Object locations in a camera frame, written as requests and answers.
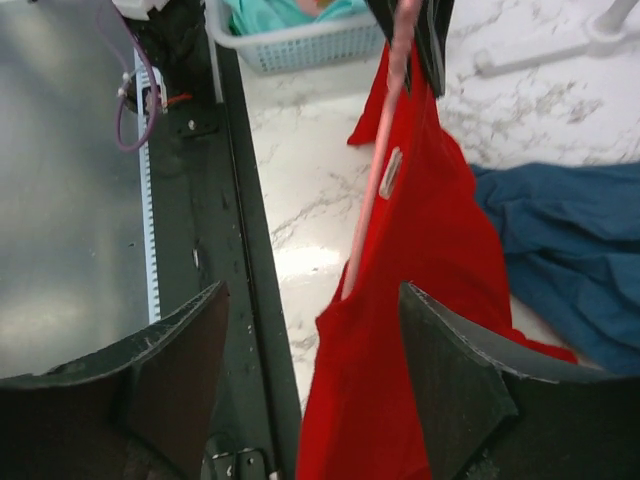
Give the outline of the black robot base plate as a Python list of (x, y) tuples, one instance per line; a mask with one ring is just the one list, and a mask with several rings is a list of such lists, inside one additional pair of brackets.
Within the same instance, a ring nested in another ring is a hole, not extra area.
[(301, 420), (237, 55), (200, 37), (196, 97), (149, 143), (160, 308), (224, 283), (229, 320), (207, 452), (220, 479), (291, 479)]

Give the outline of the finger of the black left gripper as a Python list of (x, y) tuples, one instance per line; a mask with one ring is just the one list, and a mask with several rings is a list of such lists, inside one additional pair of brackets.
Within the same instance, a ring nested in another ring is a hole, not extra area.
[[(387, 46), (391, 47), (394, 34), (394, 16), (397, 1), (366, 0), (366, 4), (383, 32)], [(407, 93), (411, 93), (412, 89), (411, 73), (411, 54), (408, 54), (404, 65), (404, 90)]]
[(414, 40), (425, 79), (436, 98), (445, 93), (446, 39), (454, 0), (424, 0)]

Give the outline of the red t shirt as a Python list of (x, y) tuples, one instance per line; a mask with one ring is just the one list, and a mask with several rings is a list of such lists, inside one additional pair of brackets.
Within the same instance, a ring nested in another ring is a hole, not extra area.
[(353, 291), (336, 292), (316, 321), (300, 479), (429, 477), (398, 319), (403, 282), (510, 340), (574, 360), (514, 329), (498, 234), (475, 202), (474, 176), (440, 125), (420, 66), (411, 71), (389, 141), (402, 156), (392, 193), (375, 200)]

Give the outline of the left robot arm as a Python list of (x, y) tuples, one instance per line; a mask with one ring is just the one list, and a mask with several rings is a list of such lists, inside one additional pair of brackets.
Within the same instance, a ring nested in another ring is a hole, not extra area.
[(117, 1), (129, 31), (179, 93), (204, 75), (210, 38), (256, 72), (282, 73), (369, 56), (394, 31), (394, 1)]

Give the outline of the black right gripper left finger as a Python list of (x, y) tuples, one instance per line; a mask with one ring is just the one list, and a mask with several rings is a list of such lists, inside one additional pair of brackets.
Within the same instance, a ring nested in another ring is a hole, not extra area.
[(228, 316), (217, 283), (108, 347), (2, 379), (2, 478), (199, 478)]

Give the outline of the pink wire hanger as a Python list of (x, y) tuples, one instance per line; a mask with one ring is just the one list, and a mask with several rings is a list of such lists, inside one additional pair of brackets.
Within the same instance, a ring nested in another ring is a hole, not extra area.
[(367, 188), (354, 232), (351, 255), (346, 265), (341, 292), (342, 300), (345, 300), (350, 295), (356, 283), (374, 201), (382, 176), (393, 116), (404, 84), (407, 60), (412, 49), (414, 29), (422, 5), (423, 2), (420, 0), (402, 0), (398, 2), (394, 13), (394, 34), (389, 47), (387, 93), (379, 120)]

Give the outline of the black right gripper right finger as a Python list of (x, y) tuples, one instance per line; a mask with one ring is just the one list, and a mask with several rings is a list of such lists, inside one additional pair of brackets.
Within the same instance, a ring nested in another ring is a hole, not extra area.
[(530, 350), (411, 284), (399, 317), (436, 479), (635, 479), (639, 380)]

